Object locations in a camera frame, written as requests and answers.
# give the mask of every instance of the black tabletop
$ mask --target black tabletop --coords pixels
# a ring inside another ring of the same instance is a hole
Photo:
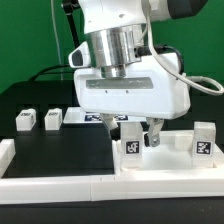
[[[187,115],[166,121],[163,130],[193,129],[194,121],[212,121],[223,150],[224,97],[192,91],[191,103]],[[49,109],[61,108],[65,115],[68,107],[79,106],[72,81],[16,83],[0,95],[0,105],[0,139],[13,138],[16,144],[3,178],[114,173],[111,142],[102,124],[44,129]],[[16,116],[29,108],[37,111],[37,123],[31,132],[17,132]],[[223,208],[222,197],[1,205],[0,223],[223,223]]]

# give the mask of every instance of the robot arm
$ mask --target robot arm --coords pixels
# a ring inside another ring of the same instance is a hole
[[[100,113],[109,133],[117,126],[113,116],[107,115],[146,117],[150,125],[149,144],[157,146],[163,119],[187,113],[188,85],[213,95],[222,94],[223,87],[214,80],[211,83],[219,91],[206,89],[180,75],[176,55],[158,55],[153,46],[151,21],[194,16],[206,2],[79,0],[87,42],[70,54],[69,63],[80,68],[74,81],[84,111]],[[136,51],[144,46],[147,32],[152,55],[138,57]]]
[[[144,7],[148,1],[150,8]],[[145,24],[142,11],[150,10],[151,21],[196,15],[208,0],[79,0],[85,17],[85,33],[103,29]]]

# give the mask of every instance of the white platform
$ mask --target white platform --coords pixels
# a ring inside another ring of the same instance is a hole
[[[102,123],[99,120],[99,113],[86,113],[81,107],[69,107],[63,123],[65,124],[83,124],[83,123]],[[133,117],[133,116],[122,116],[119,115],[119,120],[117,122],[145,122],[145,117]]]
[[[159,147],[144,148],[138,171],[120,170],[120,142],[113,142],[114,175],[0,179],[0,204],[224,196],[220,149],[213,168],[192,168],[191,152],[174,147],[176,133],[161,132]]]
[[[0,178],[4,175],[15,153],[13,139],[4,139],[0,142]]]

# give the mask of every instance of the green background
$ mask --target green background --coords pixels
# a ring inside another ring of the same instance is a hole
[[[55,0],[56,21],[64,63],[73,50],[61,0]],[[2,1],[0,8],[0,92],[28,80],[39,70],[59,64],[51,19],[50,0]],[[75,12],[80,39],[83,17]],[[153,24],[154,43],[179,49],[189,75],[205,75],[223,81],[224,1],[209,0],[192,18]]]

